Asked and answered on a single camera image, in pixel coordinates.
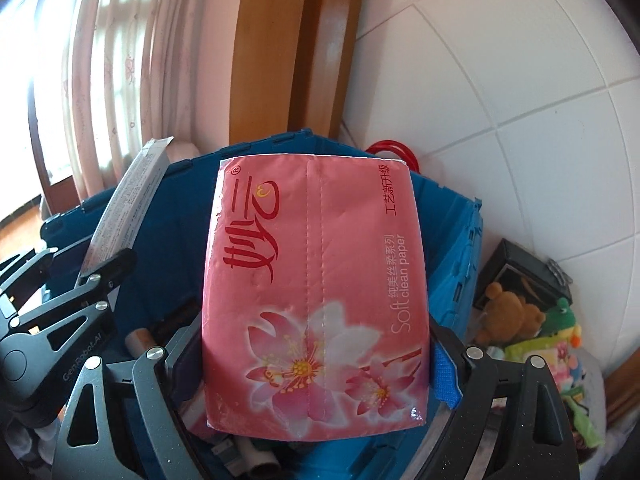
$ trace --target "white wall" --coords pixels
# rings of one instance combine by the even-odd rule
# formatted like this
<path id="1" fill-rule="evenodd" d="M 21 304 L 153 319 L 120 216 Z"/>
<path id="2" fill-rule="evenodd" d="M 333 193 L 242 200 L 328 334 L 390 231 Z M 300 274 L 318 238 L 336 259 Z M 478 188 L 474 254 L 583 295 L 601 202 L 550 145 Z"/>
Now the white wall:
<path id="1" fill-rule="evenodd" d="M 604 0 L 364 0 L 344 126 L 481 198 L 483 262 L 560 262 L 607 370 L 640 343 L 640 57 Z"/>

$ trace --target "pink flower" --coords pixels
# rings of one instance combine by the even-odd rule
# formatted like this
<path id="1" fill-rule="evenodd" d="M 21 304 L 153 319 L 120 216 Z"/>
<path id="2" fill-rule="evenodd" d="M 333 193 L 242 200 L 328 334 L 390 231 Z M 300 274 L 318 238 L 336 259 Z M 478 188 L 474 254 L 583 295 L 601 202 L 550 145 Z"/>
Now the pink flower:
<path id="1" fill-rule="evenodd" d="M 334 392 L 358 371 L 358 361 L 380 334 L 363 326 L 345 326 L 342 304 L 328 303 L 308 320 L 305 330 L 274 312 L 260 316 L 274 329 L 248 327 L 249 343 L 261 366 L 246 375 L 261 382 L 252 394 L 254 406 L 271 401 L 274 414 L 293 437 L 301 438 L 310 421 L 340 424 Z"/>
<path id="2" fill-rule="evenodd" d="M 358 415 L 377 410 L 380 416 L 388 418 L 407 407 L 401 392 L 414 382 L 415 369 L 410 375 L 402 376 L 403 369 L 404 365 L 399 361 L 385 366 L 379 359 L 372 359 L 369 370 L 361 370 L 357 376 L 347 380 L 347 395 L 360 401 Z"/>

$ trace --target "black box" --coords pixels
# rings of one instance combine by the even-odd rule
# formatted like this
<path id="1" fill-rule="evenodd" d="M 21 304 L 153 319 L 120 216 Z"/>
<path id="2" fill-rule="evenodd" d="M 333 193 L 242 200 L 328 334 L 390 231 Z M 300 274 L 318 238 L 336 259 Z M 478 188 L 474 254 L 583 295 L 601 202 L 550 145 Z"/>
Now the black box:
<path id="1" fill-rule="evenodd" d="M 544 263 L 503 238 L 478 275 L 474 307 L 483 309 L 488 301 L 484 290 L 489 283 L 499 282 L 504 290 L 524 296 L 544 312 L 556 306 L 559 298 L 573 303 L 571 281 L 553 260 Z"/>

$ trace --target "green stuffed toy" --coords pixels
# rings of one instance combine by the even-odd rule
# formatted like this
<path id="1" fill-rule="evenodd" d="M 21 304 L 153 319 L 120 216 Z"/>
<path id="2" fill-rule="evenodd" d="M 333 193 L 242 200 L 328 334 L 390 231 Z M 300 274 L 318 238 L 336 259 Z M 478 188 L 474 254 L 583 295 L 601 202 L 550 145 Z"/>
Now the green stuffed toy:
<path id="1" fill-rule="evenodd" d="M 547 310 L 545 314 L 546 319 L 540 327 L 539 336 L 559 336 L 574 348 L 582 344 L 582 328 L 576 323 L 575 314 L 566 298 L 560 298 L 556 306 Z"/>

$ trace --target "wooden floor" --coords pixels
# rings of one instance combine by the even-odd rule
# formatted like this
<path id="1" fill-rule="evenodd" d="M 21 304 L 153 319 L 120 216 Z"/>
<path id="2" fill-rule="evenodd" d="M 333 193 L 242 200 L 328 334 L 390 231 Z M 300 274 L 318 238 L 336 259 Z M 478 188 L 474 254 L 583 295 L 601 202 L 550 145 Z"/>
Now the wooden floor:
<path id="1" fill-rule="evenodd" d="M 40 243 L 40 211 L 37 206 L 0 230 L 0 262 Z"/>

